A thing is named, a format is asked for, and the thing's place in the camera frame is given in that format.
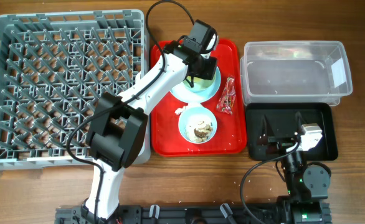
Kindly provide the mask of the light blue plate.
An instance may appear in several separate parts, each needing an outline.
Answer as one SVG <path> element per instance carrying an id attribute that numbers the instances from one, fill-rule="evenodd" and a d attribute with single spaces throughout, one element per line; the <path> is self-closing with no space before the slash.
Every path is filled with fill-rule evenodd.
<path id="1" fill-rule="evenodd" d="M 172 88 L 170 93 L 179 101 L 182 101 L 184 103 L 203 103 L 207 100 L 210 100 L 219 90 L 221 84 L 221 74 L 219 67 L 216 68 L 214 78 L 215 80 L 213 84 L 205 90 L 194 93 L 186 88 L 183 82 L 181 82 L 180 84 Z"/>

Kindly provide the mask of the red snack wrapper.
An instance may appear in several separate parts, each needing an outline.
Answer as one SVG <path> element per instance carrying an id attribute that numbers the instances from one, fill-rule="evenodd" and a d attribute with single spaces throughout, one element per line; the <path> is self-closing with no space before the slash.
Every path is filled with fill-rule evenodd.
<path id="1" fill-rule="evenodd" d="M 216 110 L 225 114 L 233 114 L 235 97 L 235 79 L 228 77 L 222 95 L 216 105 Z"/>

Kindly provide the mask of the light blue food bowl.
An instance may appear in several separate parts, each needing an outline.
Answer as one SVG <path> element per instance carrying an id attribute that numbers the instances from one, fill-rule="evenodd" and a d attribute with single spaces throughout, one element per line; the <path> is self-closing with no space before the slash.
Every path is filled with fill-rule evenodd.
<path id="1" fill-rule="evenodd" d="M 213 132 L 210 135 L 208 140 L 206 140 L 204 142 L 200 142 L 200 143 L 195 143 L 195 142 L 191 142 L 188 140 L 187 135 L 186 135 L 186 125 L 187 125 L 188 117 L 190 117 L 192 115 L 206 115 L 211 119 L 211 122 L 213 125 Z M 205 142 L 210 141 L 215 136 L 216 131 L 217 131 L 217 120 L 216 120 L 216 117 L 214 116 L 213 112 L 211 112 L 209 109 L 203 107 L 200 103 L 189 103 L 188 109 L 179 115 L 178 129 L 179 129 L 181 136 L 188 142 L 194 143 L 194 144 L 203 144 Z"/>

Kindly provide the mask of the yellow plastic cup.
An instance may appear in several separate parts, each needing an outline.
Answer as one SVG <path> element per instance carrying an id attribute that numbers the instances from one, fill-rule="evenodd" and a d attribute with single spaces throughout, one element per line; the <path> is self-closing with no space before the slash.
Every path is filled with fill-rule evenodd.
<path id="1" fill-rule="evenodd" d="M 207 46 L 207 50 L 209 51 L 209 53 L 211 53 L 213 50 L 216 49 L 218 42 L 219 42 L 219 36 L 217 33 L 215 33 L 211 41 L 209 42 L 209 45 Z"/>

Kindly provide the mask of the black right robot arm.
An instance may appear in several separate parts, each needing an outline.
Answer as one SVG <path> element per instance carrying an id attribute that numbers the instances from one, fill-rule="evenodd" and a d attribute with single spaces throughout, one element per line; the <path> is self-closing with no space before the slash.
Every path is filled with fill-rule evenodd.
<path id="1" fill-rule="evenodd" d="M 279 175 L 287 185 L 288 194 L 276 202 L 277 223 L 326 223 L 322 201 L 328 198 L 331 170 L 321 162 L 308 162 L 305 152 L 313 149 L 323 138 L 323 130 L 316 123 L 305 124 L 296 115 L 297 130 L 291 136 L 278 137 L 266 116 L 262 117 L 262 131 L 258 145 L 267 146 L 269 154 L 276 153 L 281 165 Z"/>

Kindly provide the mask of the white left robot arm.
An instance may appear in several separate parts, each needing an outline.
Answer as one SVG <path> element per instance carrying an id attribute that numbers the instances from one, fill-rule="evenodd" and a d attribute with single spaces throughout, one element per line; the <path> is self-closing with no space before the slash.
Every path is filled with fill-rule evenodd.
<path id="1" fill-rule="evenodd" d="M 126 168 L 149 159 L 149 115 L 164 96 L 187 77 L 213 78 L 217 59 L 217 31 L 196 20 L 188 35 L 160 48 L 156 64 L 132 87 L 113 95 L 104 93 L 91 116 L 86 143 L 93 158 L 94 178 L 82 213 L 92 223 L 110 223 Z"/>

